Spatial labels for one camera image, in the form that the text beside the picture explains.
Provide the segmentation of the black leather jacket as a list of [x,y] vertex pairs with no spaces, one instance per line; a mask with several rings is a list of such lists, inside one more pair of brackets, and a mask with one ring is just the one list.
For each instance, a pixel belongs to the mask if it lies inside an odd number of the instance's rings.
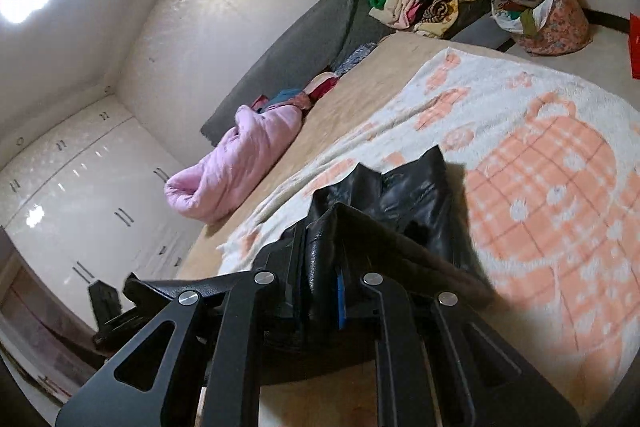
[[450,291],[478,307],[494,297],[476,269],[438,147],[386,173],[357,166],[314,191],[306,216],[262,247],[254,267],[281,288],[258,336],[268,384],[372,358],[373,307],[361,286],[369,272],[407,291],[433,361],[447,355],[435,297]]

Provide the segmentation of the small clothes by headboard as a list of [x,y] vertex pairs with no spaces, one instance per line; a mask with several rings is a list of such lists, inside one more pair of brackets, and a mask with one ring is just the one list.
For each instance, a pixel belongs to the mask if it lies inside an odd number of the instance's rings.
[[337,66],[335,72],[333,72],[333,70],[320,72],[320,74],[314,77],[303,89],[285,89],[280,91],[274,98],[267,98],[265,95],[261,95],[250,104],[250,108],[256,113],[265,113],[267,110],[280,106],[294,105],[303,113],[306,113],[320,98],[323,98],[329,93],[344,75],[360,64],[377,46],[378,44],[376,42],[362,44],[358,46],[342,64]]

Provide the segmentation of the floral laundry basket with clothes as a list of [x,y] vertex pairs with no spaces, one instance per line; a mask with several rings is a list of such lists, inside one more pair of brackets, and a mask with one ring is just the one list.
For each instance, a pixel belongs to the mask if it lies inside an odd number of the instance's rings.
[[532,55],[570,54],[590,43],[589,23],[578,0],[492,0],[491,15]]

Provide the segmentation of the white wardrobe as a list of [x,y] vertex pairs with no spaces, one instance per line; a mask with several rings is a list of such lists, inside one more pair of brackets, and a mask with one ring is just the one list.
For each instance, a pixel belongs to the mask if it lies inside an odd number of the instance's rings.
[[1,171],[1,224],[32,273],[96,328],[89,287],[174,277],[201,232],[166,202],[175,160],[114,96],[40,136]]

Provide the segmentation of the pink rolled quilt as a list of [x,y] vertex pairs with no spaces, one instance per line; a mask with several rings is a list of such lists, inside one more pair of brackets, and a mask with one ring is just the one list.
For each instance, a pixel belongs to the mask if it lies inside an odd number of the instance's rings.
[[234,121],[210,153],[166,182],[179,215],[213,225],[238,209],[294,141],[303,112],[285,105],[259,114],[242,105]]

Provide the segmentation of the white orange patterned blanket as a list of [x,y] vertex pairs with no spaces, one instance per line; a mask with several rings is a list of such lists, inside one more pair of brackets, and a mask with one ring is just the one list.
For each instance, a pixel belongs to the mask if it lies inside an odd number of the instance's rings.
[[492,316],[588,421],[639,348],[639,115],[572,75],[465,54],[504,130],[463,170]]

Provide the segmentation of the grey headboard cushion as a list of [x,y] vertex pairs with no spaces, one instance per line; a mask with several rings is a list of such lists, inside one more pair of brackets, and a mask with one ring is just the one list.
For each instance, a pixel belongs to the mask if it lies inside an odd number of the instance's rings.
[[259,57],[204,122],[201,135],[216,144],[239,106],[261,95],[302,89],[320,72],[342,65],[358,46],[394,32],[369,11],[367,0],[319,0]]

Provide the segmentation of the red plastic bag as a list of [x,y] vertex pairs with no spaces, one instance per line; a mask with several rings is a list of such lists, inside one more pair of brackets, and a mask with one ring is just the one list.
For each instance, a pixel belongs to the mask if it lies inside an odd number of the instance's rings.
[[628,50],[631,76],[640,79],[640,17],[629,15]]

